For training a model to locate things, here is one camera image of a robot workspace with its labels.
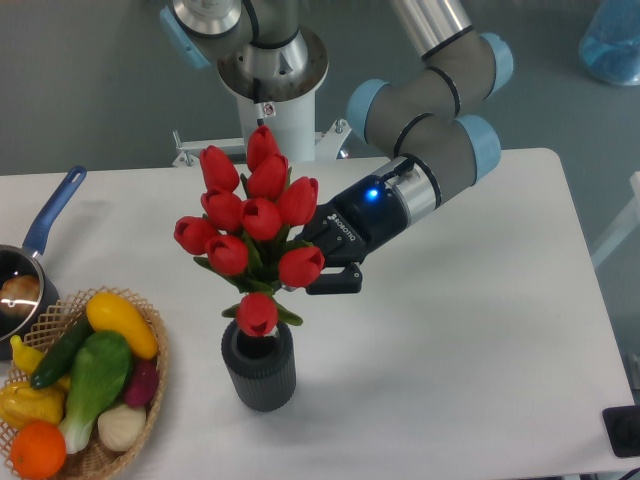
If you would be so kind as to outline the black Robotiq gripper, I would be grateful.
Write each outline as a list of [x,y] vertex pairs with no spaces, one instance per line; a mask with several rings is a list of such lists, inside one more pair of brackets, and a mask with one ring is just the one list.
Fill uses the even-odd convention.
[[305,288],[306,293],[359,293],[362,272],[356,263],[364,261],[408,225],[403,201],[381,177],[366,177],[319,205],[297,238],[318,247],[327,265],[348,266],[338,273],[320,274]]

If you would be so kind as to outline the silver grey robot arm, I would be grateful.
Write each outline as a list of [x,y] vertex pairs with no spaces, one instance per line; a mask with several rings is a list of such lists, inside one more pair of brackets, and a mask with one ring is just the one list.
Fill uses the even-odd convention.
[[423,71],[400,87],[364,82],[345,119],[323,137],[313,116],[327,53],[300,24],[295,2],[172,1],[160,14],[192,66],[218,69],[244,133],[268,126],[293,160],[334,157],[348,134],[388,158],[322,205],[303,229],[327,266],[308,287],[312,295],[358,292],[368,254],[476,184],[501,156],[494,129],[470,109],[510,79],[509,47],[497,35],[478,33],[457,1],[396,1],[393,9]]

